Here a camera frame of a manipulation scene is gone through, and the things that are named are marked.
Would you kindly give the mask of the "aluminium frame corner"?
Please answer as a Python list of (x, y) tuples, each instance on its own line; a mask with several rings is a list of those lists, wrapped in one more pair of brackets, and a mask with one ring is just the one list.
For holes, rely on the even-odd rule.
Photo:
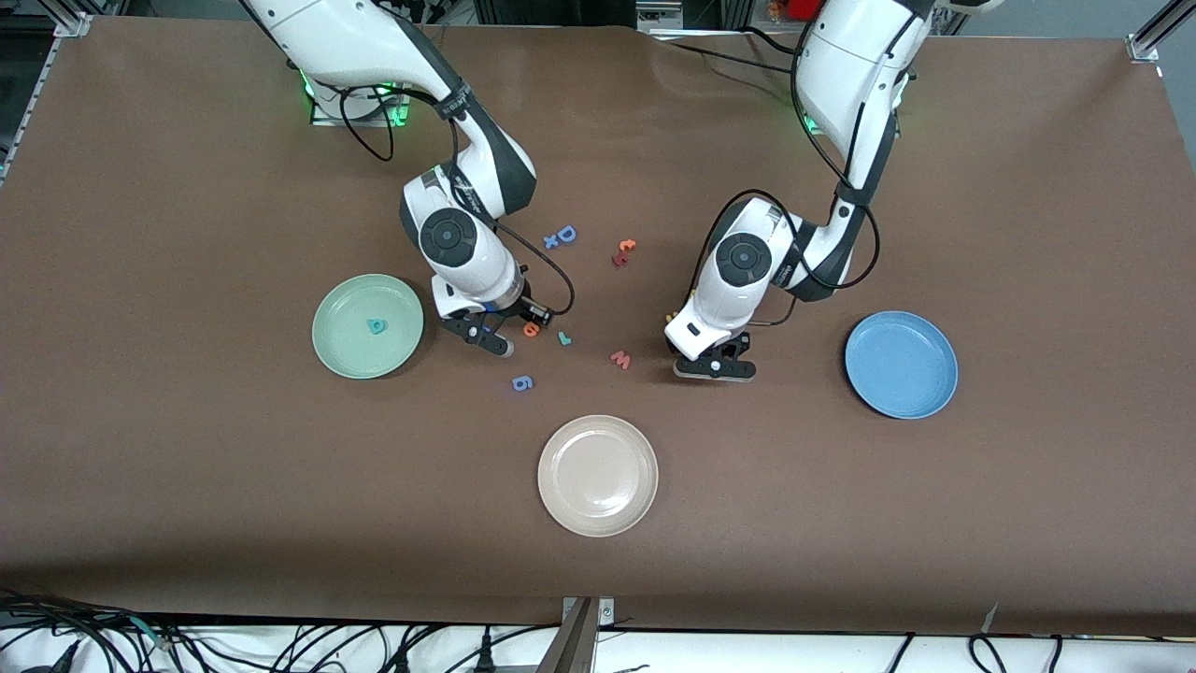
[(1192, 17), (1196, 17), (1196, 0), (1167, 0), (1136, 33), (1125, 38), (1127, 53), (1133, 62), (1157, 63), (1163, 42)]

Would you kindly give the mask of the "pale green plate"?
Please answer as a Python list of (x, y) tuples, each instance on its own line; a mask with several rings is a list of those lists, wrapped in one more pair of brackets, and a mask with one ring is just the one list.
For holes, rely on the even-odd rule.
[[(371, 334), (370, 319), (388, 322), (386, 331)], [(409, 285), (388, 274), (360, 274), (321, 299), (311, 339), (329, 371), (347, 379), (376, 379), (404, 365), (423, 331), (423, 306)]]

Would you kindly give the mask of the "metal table edge bracket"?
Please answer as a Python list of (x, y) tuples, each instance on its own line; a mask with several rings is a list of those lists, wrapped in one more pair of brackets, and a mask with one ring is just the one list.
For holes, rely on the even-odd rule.
[(535, 673), (593, 673), (599, 630), (614, 620), (614, 596), (565, 596), (561, 626)]

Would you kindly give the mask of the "aluminium frame profile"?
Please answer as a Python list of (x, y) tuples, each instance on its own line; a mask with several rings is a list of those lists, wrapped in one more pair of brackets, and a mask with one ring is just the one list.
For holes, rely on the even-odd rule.
[(56, 38), (81, 37), (90, 29), (89, 5), (84, 0), (33, 0), (55, 24)]

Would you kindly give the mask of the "metal right arm base mount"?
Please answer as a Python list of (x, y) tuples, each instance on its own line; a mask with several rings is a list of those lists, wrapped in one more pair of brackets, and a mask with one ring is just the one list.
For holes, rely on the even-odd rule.
[(305, 93), (311, 103), (310, 123), (313, 126), (344, 127), (348, 120), (354, 126), (402, 127), (411, 103), (409, 94), (393, 93), (384, 86), (350, 91), (342, 100), (338, 90), (305, 80)]

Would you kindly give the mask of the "blue plate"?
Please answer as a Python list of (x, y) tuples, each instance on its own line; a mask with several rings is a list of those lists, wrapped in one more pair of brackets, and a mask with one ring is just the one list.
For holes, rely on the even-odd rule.
[(960, 363), (945, 334), (913, 312), (858, 322), (843, 350), (847, 379), (864, 404), (892, 420), (925, 420), (948, 405)]

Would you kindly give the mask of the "beige white plate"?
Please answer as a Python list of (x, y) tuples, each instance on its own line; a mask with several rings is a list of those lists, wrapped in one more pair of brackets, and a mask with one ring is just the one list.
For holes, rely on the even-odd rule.
[(566, 422), (547, 440), (535, 485), (548, 514), (565, 531), (603, 539), (640, 524), (661, 473), (649, 440), (615, 416)]

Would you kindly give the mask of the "black background box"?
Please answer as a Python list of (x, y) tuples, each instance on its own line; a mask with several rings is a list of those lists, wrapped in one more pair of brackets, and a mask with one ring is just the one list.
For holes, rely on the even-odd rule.
[(636, 0), (472, 0), (480, 24), (637, 27)]

